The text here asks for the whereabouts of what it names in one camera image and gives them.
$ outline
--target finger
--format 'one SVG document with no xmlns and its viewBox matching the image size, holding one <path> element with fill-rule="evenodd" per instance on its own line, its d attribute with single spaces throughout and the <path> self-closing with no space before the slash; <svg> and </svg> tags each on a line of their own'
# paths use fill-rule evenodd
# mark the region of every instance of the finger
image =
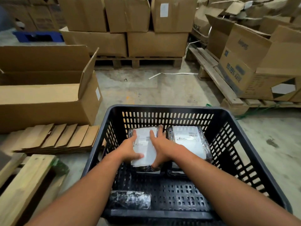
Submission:
<svg viewBox="0 0 301 226">
<path fill-rule="evenodd" d="M 135 153 L 135 155 L 133 156 L 133 160 L 142 159 L 142 158 L 144 158 L 144 154 L 142 153 Z"/>
<path fill-rule="evenodd" d="M 160 125 L 157 137 L 162 137 L 162 136 L 163 136 L 163 125 Z"/>
<path fill-rule="evenodd" d="M 155 161 L 153 162 L 153 164 L 151 165 L 152 168 L 157 168 L 160 165 L 159 159 L 158 157 L 156 157 Z"/>
<path fill-rule="evenodd" d="M 150 140 L 153 143 L 153 141 L 156 139 L 155 134 L 153 133 L 152 130 L 150 130 Z"/>
<path fill-rule="evenodd" d="M 135 142 L 136 139 L 137 139 L 137 133 L 136 133 L 136 130 L 134 129 L 134 130 L 133 130 L 133 135 L 132 135 L 132 137 L 130 138 L 130 140 L 131 140 L 132 142 Z"/>
</svg>

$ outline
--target floor stain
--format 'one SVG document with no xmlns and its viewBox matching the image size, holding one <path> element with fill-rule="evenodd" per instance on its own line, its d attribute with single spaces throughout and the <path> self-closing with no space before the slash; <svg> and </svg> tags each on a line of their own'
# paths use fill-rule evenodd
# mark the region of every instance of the floor stain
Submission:
<svg viewBox="0 0 301 226">
<path fill-rule="evenodd" d="M 279 146 L 274 142 L 274 139 L 267 139 L 266 143 L 273 146 L 274 148 L 279 148 Z"/>
</svg>

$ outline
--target blue plastic crate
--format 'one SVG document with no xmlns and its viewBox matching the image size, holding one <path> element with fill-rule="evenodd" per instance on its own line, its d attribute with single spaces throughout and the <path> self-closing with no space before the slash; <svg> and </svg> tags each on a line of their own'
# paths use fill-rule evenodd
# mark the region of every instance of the blue plastic crate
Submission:
<svg viewBox="0 0 301 226">
<path fill-rule="evenodd" d="M 21 43 L 29 42 L 64 42 L 62 34 L 60 32 L 21 32 L 16 31 L 13 34 L 17 37 Z"/>
</svg>

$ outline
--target hand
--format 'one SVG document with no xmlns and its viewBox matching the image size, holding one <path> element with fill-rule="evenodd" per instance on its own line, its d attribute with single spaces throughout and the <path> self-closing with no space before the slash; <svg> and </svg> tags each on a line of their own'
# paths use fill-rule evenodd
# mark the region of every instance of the hand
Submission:
<svg viewBox="0 0 301 226">
<path fill-rule="evenodd" d="M 172 154 L 172 149 L 177 145 L 175 142 L 166 139 L 163 134 L 163 126 L 160 125 L 159 131 L 157 134 L 157 138 L 155 137 L 153 131 L 150 131 L 150 140 L 153 146 L 156 149 L 157 156 L 152 164 L 153 168 L 158 167 L 161 163 L 167 162 L 171 160 L 170 155 Z"/>
<path fill-rule="evenodd" d="M 120 146 L 113 152 L 118 153 L 121 156 L 122 162 L 132 161 L 135 159 L 141 159 L 144 157 L 141 153 L 136 153 L 133 150 L 133 144 L 137 138 L 136 130 L 133 130 L 133 135 L 131 138 L 125 139 Z"/>
</svg>

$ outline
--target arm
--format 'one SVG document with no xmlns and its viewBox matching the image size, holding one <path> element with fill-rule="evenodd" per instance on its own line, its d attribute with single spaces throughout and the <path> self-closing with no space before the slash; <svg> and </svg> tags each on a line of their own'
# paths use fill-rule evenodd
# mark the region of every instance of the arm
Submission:
<svg viewBox="0 0 301 226">
<path fill-rule="evenodd" d="M 135 153 L 136 132 L 95 166 L 85 177 L 56 199 L 26 226 L 93 226 L 105 208 L 120 164 L 144 157 Z"/>
<path fill-rule="evenodd" d="M 153 167 L 173 160 L 211 202 L 229 226 L 301 226 L 301 221 L 272 200 L 232 175 L 199 158 L 183 145 L 150 133 L 157 151 Z"/>
</svg>

